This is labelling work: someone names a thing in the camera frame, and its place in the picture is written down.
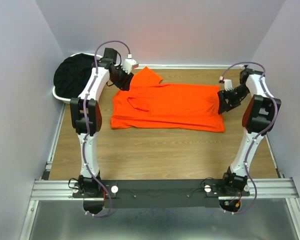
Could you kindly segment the orange t-shirt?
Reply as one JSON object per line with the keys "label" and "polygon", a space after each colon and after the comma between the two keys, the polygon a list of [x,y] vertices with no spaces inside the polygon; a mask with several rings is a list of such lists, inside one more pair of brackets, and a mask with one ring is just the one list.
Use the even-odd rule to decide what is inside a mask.
{"label": "orange t-shirt", "polygon": [[148,67],[134,75],[129,91],[112,98],[112,129],[186,129],[223,133],[217,85],[162,83]]}

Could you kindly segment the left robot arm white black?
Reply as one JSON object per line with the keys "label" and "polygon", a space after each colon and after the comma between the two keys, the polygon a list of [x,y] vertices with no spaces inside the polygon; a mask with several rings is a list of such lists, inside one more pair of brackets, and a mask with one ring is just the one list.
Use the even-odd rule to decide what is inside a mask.
{"label": "left robot arm white black", "polygon": [[119,56],[117,50],[109,47],[104,49],[102,56],[94,54],[86,86],[78,97],[70,100],[71,123],[81,150],[81,170],[74,189],[90,198],[111,197],[101,181],[97,158],[97,136],[103,122],[99,98],[108,82],[122,91],[128,91],[134,76],[133,69],[139,65],[130,51],[125,59],[117,63]]}

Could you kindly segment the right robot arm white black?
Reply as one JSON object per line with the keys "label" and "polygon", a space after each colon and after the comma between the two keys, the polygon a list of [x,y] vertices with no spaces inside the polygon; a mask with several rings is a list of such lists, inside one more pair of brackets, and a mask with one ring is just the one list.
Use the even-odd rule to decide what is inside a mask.
{"label": "right robot arm white black", "polygon": [[258,146],[276,122],[281,100],[275,98],[266,85],[265,71],[257,71],[247,65],[239,74],[239,86],[233,87],[232,81],[223,73],[219,83],[224,89],[217,95],[219,99],[218,114],[229,112],[241,105],[247,95],[251,100],[243,114],[241,125],[243,137],[236,157],[228,167],[220,183],[220,191],[226,195],[246,191],[248,180],[251,180],[250,166]]}

